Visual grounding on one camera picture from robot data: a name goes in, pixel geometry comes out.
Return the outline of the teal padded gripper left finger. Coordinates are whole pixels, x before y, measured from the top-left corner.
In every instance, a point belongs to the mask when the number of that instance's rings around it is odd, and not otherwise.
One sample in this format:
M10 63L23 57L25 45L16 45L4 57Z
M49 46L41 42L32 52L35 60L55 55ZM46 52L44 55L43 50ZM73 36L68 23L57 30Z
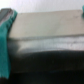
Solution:
M7 35L16 16L15 10L0 10L0 78L8 79L10 75L11 65L7 49Z

